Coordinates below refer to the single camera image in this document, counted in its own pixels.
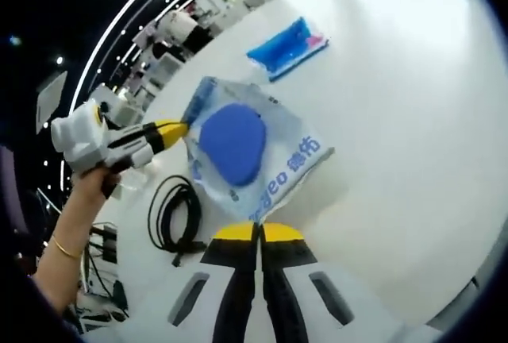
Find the person's left hand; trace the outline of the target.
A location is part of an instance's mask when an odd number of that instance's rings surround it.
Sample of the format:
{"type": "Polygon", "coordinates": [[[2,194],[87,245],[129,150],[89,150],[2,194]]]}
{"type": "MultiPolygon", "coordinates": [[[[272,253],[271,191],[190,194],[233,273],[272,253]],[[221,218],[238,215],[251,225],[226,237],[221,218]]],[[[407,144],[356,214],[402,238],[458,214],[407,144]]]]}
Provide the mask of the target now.
{"type": "Polygon", "coordinates": [[[98,166],[83,174],[72,176],[72,192],[90,201],[105,200],[120,182],[120,175],[109,168],[98,166]]]}

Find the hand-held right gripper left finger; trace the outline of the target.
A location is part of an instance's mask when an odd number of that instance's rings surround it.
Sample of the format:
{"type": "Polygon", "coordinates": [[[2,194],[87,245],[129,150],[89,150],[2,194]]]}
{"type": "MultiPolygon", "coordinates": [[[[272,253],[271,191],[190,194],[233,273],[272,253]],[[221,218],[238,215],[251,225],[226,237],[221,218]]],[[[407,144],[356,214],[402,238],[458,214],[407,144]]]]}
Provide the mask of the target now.
{"type": "Polygon", "coordinates": [[[180,342],[243,342],[255,295],[259,226],[220,229],[175,299],[168,322],[180,342]]]}

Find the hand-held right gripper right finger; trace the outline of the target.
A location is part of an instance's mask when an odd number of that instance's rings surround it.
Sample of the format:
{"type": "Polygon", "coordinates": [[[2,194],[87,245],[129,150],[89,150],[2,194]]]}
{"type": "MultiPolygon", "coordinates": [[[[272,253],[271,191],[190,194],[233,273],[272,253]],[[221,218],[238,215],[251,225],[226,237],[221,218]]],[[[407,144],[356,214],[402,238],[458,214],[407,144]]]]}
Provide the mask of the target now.
{"type": "Polygon", "coordinates": [[[281,223],[260,229],[263,294],[277,342],[337,342],[354,313],[301,233],[281,223]]]}

